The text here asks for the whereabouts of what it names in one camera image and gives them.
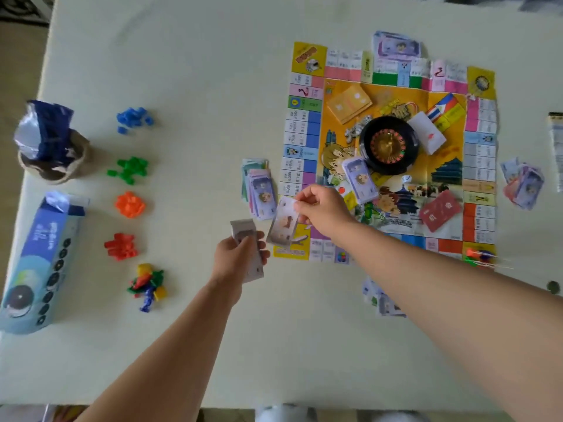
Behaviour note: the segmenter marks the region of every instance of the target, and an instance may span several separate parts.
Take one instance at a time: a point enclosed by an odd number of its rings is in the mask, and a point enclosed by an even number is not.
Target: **floor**
[[[12,242],[23,172],[16,161],[12,134],[37,94],[47,29],[0,22],[0,293]],[[3,422],[37,422],[42,406],[2,406]],[[253,410],[205,409],[207,422],[254,422]],[[432,422],[510,422],[505,414],[428,414]],[[356,422],[355,410],[319,410],[319,422]]]

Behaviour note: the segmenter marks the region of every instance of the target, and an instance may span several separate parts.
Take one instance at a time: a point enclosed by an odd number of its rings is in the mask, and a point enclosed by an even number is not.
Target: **game board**
[[[372,104],[342,124],[334,98],[357,86]],[[358,154],[358,136],[383,115],[409,120],[425,112],[447,141],[401,176],[372,174],[380,196],[358,205],[342,161]],[[295,196],[312,183],[334,186],[361,222],[414,246],[462,259],[466,248],[496,254],[496,91],[494,72],[447,61],[392,61],[372,52],[343,52],[296,42],[286,109],[279,194]],[[451,191],[463,211],[435,232],[420,209]],[[348,264],[350,256],[314,227],[298,224],[289,249],[274,256]]]

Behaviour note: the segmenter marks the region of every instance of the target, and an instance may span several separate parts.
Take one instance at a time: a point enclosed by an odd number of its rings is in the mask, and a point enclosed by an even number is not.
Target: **orange card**
[[[359,84],[352,84],[327,103],[328,109],[340,124],[351,120],[371,105],[371,99]]]

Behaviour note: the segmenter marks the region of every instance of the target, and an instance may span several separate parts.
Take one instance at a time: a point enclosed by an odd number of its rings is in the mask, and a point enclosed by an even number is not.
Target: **forearm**
[[[358,223],[337,242],[514,418],[560,414],[561,298]]]
[[[80,422],[195,421],[232,307],[229,290],[214,284],[197,293]]]

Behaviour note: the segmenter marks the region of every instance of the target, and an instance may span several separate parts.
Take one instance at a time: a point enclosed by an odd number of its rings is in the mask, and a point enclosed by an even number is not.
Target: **white tabletop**
[[[526,267],[507,273],[544,287],[563,240],[545,129],[547,112],[563,110],[560,18],[414,0],[57,0],[39,97],[72,107],[96,148],[96,171],[59,187],[92,204],[57,322],[0,340],[0,402],[90,403],[157,338],[207,281],[229,220],[249,216],[241,159],[267,157],[278,175],[293,42],[369,49],[378,29],[496,71],[498,158],[547,176],[532,212],[499,194],[498,251]],[[159,125],[118,135],[129,106]],[[136,220],[113,208],[128,187],[104,173],[132,155],[151,162],[133,188],[151,202]],[[25,176],[11,266],[46,189]],[[106,255],[119,231],[137,235],[142,255]],[[150,314],[125,291],[140,262],[165,269],[171,294]],[[271,260],[231,314],[203,405],[496,409],[410,320],[376,319],[363,279],[359,267]]]

